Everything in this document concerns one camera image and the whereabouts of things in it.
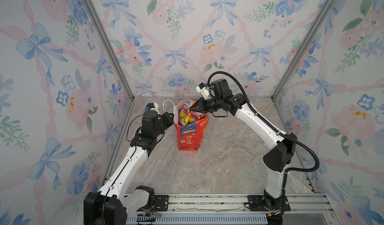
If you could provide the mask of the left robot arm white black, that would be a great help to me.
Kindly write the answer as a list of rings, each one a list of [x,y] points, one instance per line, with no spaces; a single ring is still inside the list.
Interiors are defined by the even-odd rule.
[[[173,113],[160,115],[154,108],[147,108],[141,127],[130,140],[125,159],[97,192],[85,197],[85,225],[124,225],[137,211],[152,213],[155,208],[153,188],[138,186],[130,195],[126,193],[139,168],[161,141],[160,136],[173,126],[174,117]]]

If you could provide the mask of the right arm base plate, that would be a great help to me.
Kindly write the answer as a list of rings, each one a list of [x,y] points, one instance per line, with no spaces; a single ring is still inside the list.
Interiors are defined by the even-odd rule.
[[[265,199],[264,195],[248,195],[245,207],[252,212],[277,212],[282,207],[285,212],[291,211],[287,197],[284,200],[282,198],[275,200],[269,197]]]

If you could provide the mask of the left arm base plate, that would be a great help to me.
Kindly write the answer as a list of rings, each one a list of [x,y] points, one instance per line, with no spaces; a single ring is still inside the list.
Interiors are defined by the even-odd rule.
[[[169,207],[169,195],[154,195],[150,198],[149,203],[138,209],[138,212],[167,212]]]

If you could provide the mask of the pink yellow Fox's candy bag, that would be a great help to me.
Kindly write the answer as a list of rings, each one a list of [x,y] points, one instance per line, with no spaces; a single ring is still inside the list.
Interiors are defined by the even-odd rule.
[[[179,125],[185,127],[191,117],[191,107],[196,103],[195,100],[188,98],[184,101],[179,112]]]

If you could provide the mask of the red pink paper bag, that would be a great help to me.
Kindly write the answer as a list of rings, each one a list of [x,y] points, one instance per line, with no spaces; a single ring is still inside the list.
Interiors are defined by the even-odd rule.
[[[205,117],[199,121],[189,123],[183,127],[179,125],[179,112],[181,106],[186,99],[175,104],[172,100],[168,99],[163,102],[163,110],[166,111],[165,105],[167,102],[171,102],[173,105],[174,126],[177,130],[178,148],[180,151],[198,151],[202,144],[206,128],[209,123],[210,115],[206,114]]]

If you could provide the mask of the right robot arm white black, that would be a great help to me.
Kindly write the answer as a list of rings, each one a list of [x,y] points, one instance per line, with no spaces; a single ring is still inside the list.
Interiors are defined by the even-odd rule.
[[[219,79],[210,85],[201,83],[196,87],[202,95],[192,110],[199,113],[214,113],[224,110],[249,126],[268,146],[269,152],[263,161],[268,168],[268,181],[261,205],[269,211],[283,210],[288,169],[296,145],[294,135],[287,135],[276,128],[251,104],[245,91],[233,94],[228,82]]]

